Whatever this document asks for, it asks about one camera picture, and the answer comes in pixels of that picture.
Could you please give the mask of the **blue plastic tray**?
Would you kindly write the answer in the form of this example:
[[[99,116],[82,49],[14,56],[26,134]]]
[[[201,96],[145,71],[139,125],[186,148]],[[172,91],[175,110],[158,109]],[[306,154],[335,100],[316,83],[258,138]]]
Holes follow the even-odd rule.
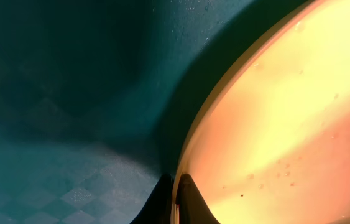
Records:
[[[0,0],[0,223],[130,223],[289,0]]]

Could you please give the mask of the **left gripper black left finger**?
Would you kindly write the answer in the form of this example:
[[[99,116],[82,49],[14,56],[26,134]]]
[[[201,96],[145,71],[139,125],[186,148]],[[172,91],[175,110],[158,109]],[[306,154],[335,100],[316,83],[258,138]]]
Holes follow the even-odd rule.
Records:
[[[172,176],[162,175],[131,224],[170,224],[172,189]]]

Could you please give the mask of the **yellow-green plate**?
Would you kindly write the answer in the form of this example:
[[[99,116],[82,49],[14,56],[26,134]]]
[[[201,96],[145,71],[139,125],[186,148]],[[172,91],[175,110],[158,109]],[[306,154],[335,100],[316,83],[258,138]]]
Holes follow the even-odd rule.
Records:
[[[350,0],[308,1],[223,75],[183,145],[219,223],[350,223]]]

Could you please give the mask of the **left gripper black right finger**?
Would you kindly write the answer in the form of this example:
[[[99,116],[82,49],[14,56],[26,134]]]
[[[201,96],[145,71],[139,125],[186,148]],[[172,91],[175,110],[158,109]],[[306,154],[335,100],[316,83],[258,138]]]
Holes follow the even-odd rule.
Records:
[[[180,177],[176,204],[179,224],[219,224],[189,174]]]

